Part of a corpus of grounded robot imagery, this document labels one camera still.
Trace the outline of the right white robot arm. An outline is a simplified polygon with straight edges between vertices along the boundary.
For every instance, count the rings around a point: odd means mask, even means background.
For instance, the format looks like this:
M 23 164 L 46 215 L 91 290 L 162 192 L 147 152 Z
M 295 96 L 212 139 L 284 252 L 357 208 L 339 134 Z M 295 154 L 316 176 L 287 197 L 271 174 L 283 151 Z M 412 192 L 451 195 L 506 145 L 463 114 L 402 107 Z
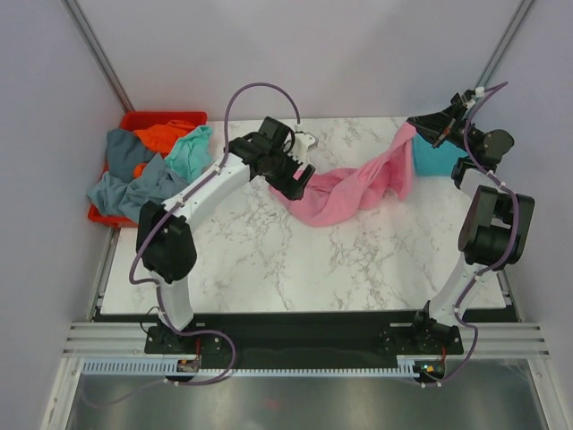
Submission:
M 496 169 L 514 146 L 505 130 L 483 132 L 474 115 L 499 90 L 476 87 L 456 94 L 447 108 L 406 121 L 434 149 L 449 142 L 464 151 L 451 171 L 455 187 L 472 201 L 458 235 L 458 262 L 440 292 L 399 331 L 405 351 L 459 352 L 463 316 L 479 288 L 524 252 L 534 198 L 515 193 Z

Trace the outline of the pink t shirt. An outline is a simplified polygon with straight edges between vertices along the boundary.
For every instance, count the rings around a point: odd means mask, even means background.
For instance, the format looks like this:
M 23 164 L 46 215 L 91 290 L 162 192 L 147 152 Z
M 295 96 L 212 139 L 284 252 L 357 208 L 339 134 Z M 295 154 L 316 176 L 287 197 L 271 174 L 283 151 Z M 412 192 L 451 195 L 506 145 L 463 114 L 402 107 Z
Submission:
M 336 225 L 353 218 L 358 211 L 376 208 L 388 190 L 403 201 L 414 181 L 414 137 L 415 128 L 402 124 L 389 149 L 361 167 L 313 175 L 301 200 L 290 201 L 272 187 L 269 192 L 292 216 L 313 228 Z

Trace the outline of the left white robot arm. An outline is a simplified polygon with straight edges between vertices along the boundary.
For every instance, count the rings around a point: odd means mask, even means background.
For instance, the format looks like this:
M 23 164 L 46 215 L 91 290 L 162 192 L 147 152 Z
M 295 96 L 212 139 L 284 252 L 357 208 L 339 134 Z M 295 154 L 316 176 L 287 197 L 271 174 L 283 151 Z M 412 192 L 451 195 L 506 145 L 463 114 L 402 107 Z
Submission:
M 317 142 L 311 133 L 265 117 L 257 131 L 226 140 L 221 157 L 182 192 L 141 207 L 134 262 L 156 286 L 159 319 L 168 327 L 165 340 L 175 351 L 189 351 L 197 339 L 189 325 L 188 279 L 198 260 L 194 230 L 257 176 L 289 201 L 301 200 L 315 172 L 305 159 Z

